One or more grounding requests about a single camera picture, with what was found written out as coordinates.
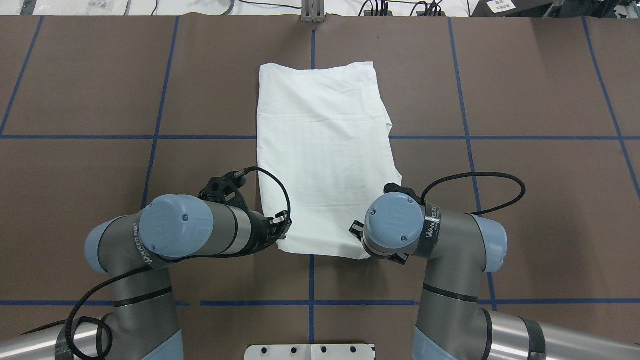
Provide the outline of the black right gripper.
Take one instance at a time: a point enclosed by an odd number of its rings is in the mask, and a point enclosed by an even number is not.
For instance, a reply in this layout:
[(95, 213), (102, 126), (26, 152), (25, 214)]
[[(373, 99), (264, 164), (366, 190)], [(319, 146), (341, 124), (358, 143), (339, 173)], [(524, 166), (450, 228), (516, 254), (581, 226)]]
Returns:
[[(364, 224), (358, 220), (355, 220), (352, 223), (352, 226), (349, 228), (349, 233), (361, 243), (362, 239), (364, 238)], [(393, 262), (394, 264), (406, 265), (409, 257), (410, 255), (407, 253), (399, 252), (389, 256), (387, 260)]]

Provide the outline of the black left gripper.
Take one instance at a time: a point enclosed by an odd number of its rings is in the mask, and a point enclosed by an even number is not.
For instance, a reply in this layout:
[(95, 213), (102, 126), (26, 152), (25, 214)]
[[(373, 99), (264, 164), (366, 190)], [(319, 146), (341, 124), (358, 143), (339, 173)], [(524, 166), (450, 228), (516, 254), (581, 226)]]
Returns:
[(291, 224), (288, 210), (281, 210), (273, 216), (265, 216), (251, 210), (249, 212), (251, 234), (248, 253), (260, 253), (272, 246), (278, 240), (285, 240)]

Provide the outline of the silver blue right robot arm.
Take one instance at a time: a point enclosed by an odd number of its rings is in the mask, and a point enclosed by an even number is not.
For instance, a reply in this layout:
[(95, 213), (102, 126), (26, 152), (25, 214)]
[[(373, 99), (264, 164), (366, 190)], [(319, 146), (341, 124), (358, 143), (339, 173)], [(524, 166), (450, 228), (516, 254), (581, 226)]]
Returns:
[(368, 255), (405, 264), (427, 260), (413, 330), (414, 360), (637, 360), (636, 343), (576, 332), (483, 309), (483, 274), (506, 257), (505, 228), (442, 210), (409, 189), (383, 194), (349, 232)]

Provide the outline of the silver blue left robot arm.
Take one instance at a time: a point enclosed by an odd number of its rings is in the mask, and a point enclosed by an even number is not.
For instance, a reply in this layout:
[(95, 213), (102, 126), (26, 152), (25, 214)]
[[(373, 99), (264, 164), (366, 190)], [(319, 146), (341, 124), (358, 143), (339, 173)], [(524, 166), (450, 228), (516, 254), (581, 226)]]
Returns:
[(108, 280), (68, 317), (1, 343), (3, 360), (182, 360), (178, 306), (169, 267), (191, 259), (259, 253), (291, 225), (291, 205), (273, 217), (242, 196), (201, 199), (164, 194), (87, 235), (84, 252)]

